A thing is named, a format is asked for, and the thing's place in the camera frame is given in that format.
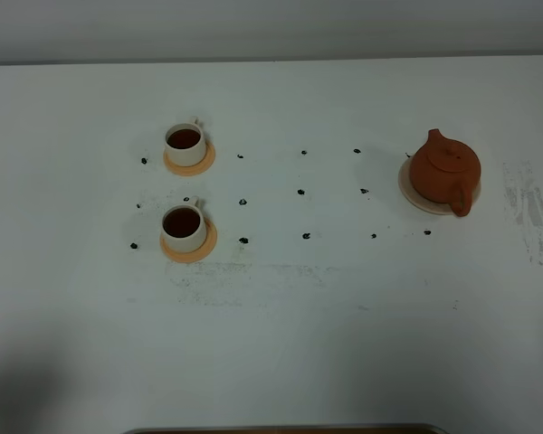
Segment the brown clay teapot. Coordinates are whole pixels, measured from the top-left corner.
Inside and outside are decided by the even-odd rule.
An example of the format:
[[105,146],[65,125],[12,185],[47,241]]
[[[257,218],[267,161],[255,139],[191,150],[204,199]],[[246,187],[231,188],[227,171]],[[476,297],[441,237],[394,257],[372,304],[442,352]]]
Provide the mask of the brown clay teapot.
[[481,162],[469,146],[435,128],[410,158],[408,176],[424,199],[446,204],[453,214],[465,217],[481,182]]

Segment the cream teapot saucer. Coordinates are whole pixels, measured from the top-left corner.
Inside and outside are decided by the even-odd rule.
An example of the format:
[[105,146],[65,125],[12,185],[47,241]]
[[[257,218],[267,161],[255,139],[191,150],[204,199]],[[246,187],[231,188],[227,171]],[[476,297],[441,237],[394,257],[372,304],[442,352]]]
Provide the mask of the cream teapot saucer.
[[481,164],[479,159],[464,161],[463,171],[450,172],[434,165],[427,156],[412,156],[399,172],[401,193],[423,211],[467,216],[480,195]]

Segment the near orange coaster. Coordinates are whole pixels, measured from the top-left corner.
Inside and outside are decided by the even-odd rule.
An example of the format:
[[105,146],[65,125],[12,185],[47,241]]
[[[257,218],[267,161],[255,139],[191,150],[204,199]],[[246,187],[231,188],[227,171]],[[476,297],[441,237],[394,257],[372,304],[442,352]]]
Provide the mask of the near orange coaster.
[[199,249],[191,251],[191,252],[181,253],[181,252],[177,252],[175,250],[170,249],[167,246],[165,237],[161,235],[159,237],[159,244],[164,255],[168,259],[174,262],[187,263],[187,264],[198,262],[202,259],[205,259],[212,252],[212,250],[214,249],[217,243],[216,227],[210,220],[206,220],[205,225],[206,225],[205,242],[202,244],[202,246]]

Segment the orange coaster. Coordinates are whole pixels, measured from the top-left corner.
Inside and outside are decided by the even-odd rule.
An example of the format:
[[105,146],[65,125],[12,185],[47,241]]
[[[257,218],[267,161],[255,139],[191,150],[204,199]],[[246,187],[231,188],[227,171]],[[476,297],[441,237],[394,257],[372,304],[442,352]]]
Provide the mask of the orange coaster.
[[167,155],[167,151],[163,152],[163,161],[167,170],[175,175],[181,176],[195,176],[206,172],[214,163],[215,149],[212,142],[206,141],[206,153],[205,157],[196,165],[181,166],[172,163]]
[[202,259],[205,259],[212,252],[212,250],[214,249],[217,243],[216,227],[210,220],[206,220],[205,225],[206,225],[205,242],[202,244],[202,246],[199,249],[191,251],[191,252],[181,253],[181,252],[177,252],[175,250],[170,249],[167,246],[165,237],[161,235],[159,237],[159,244],[164,255],[168,259],[174,262],[187,263],[187,264],[198,262]]

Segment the far orange coaster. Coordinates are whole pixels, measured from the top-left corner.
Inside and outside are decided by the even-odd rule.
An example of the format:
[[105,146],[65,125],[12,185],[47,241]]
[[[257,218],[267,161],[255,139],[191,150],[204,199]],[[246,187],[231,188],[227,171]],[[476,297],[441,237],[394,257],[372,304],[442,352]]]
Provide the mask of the far orange coaster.
[[167,151],[163,152],[163,161],[167,170],[175,175],[181,176],[195,176],[206,172],[214,163],[215,149],[212,142],[206,141],[206,153],[205,157],[196,165],[181,166],[172,163],[167,155]]

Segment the near white teacup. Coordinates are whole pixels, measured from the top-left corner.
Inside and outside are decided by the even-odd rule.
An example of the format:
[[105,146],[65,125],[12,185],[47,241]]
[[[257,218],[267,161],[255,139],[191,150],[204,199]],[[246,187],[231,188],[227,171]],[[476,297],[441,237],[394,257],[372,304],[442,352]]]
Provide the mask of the near white teacup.
[[205,243],[207,228],[199,203],[199,198],[192,196],[165,213],[161,235],[172,251],[190,253]]

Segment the white teacup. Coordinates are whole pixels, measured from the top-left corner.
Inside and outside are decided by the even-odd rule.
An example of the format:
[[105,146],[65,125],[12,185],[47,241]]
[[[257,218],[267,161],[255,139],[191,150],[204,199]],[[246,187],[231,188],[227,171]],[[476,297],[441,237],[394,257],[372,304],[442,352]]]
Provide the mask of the white teacup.
[[175,124],[165,134],[165,151],[173,165],[190,167],[199,164],[206,155],[205,133],[198,117]]
[[199,203],[199,198],[192,196],[165,213],[161,235],[172,251],[190,253],[205,243],[207,228]]

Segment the far white teacup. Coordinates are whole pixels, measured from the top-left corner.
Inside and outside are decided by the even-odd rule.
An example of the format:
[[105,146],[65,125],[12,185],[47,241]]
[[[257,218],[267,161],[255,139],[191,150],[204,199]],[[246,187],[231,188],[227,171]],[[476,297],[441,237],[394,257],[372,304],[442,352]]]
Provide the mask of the far white teacup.
[[165,134],[165,151],[173,165],[190,167],[199,164],[206,155],[205,133],[198,117],[175,124]]

